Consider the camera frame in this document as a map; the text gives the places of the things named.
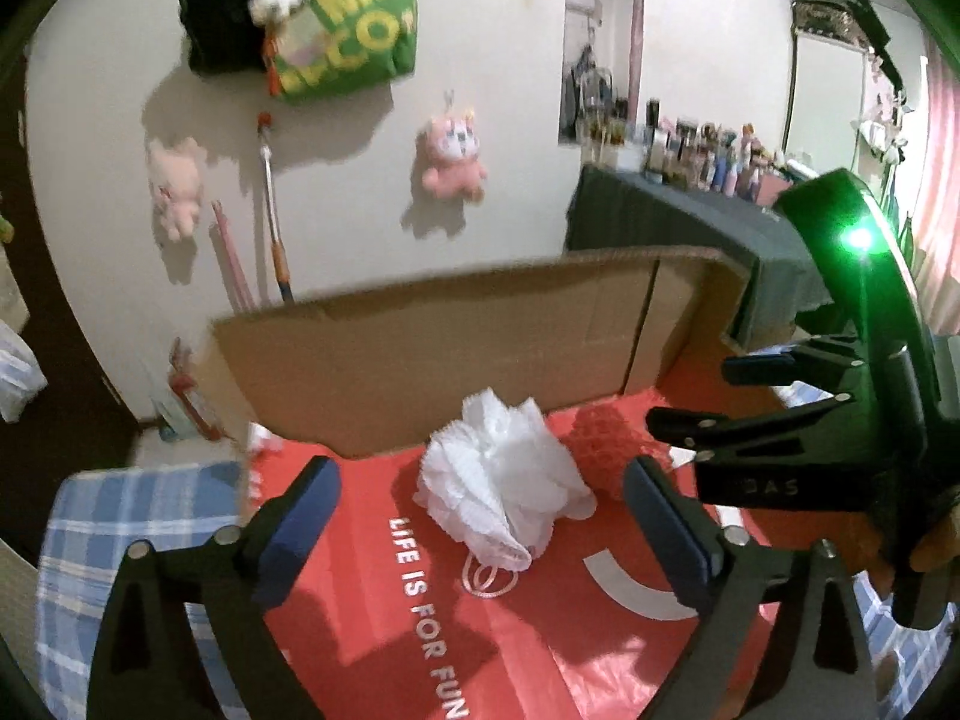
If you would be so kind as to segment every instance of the black bag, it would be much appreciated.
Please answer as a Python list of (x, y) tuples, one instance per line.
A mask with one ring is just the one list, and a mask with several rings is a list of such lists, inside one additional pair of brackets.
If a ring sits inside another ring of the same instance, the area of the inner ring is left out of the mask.
[(190, 69), (198, 76), (265, 71), (264, 30), (253, 23), (250, 0), (179, 0), (190, 39)]

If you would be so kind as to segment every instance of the white plastic bag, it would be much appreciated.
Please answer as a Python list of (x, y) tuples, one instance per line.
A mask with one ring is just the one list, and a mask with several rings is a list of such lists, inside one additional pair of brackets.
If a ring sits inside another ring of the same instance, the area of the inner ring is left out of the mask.
[(507, 408), (486, 389), (463, 420), (435, 433), (416, 502), (482, 565), (524, 571), (546, 549), (557, 517), (587, 519), (596, 498), (533, 399)]
[(0, 322), (0, 418), (16, 422), (24, 407), (47, 386), (37, 358), (17, 333)]

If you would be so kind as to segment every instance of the mop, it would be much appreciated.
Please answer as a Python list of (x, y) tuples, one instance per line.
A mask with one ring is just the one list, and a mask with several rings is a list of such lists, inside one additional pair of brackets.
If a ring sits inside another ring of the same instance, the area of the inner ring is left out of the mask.
[(270, 243), (274, 255), (274, 273), (277, 275), (277, 287), (284, 303), (294, 302), (294, 295), (290, 290), (290, 271), (287, 269), (287, 254), (283, 249), (280, 237), (280, 219), (277, 218), (277, 197), (274, 194), (274, 171), (272, 170), (272, 156), (270, 149), (270, 127), (272, 116), (261, 113), (256, 119), (256, 131), (260, 138), (260, 159), (263, 161), (264, 191), (267, 202), (267, 221), (270, 224)]

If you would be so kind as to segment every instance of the red mesh sponge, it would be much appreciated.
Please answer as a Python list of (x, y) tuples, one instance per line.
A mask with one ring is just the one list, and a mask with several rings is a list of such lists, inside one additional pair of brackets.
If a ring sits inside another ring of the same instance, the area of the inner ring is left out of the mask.
[(589, 488), (623, 500), (623, 471), (637, 455), (649, 455), (662, 466), (670, 466), (669, 445), (654, 440), (646, 428), (647, 412), (667, 405), (664, 396), (651, 388), (579, 406), (570, 410), (573, 428), (565, 435), (558, 432), (557, 437), (577, 461)]

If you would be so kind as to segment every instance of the blue gripper pad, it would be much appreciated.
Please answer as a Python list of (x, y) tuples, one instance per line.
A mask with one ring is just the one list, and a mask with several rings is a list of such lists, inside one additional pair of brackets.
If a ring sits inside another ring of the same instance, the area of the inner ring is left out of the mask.
[(251, 597), (262, 610), (278, 607), (290, 595), (337, 508), (340, 490), (336, 461), (315, 457), (284, 495), (267, 501), (251, 520), (247, 527), (251, 550), (245, 557), (256, 567)]
[(656, 461), (648, 457), (639, 457), (627, 466), (623, 499), (677, 600), (701, 616), (709, 613), (713, 580), (724, 564), (720, 527), (699, 501), (677, 493)]

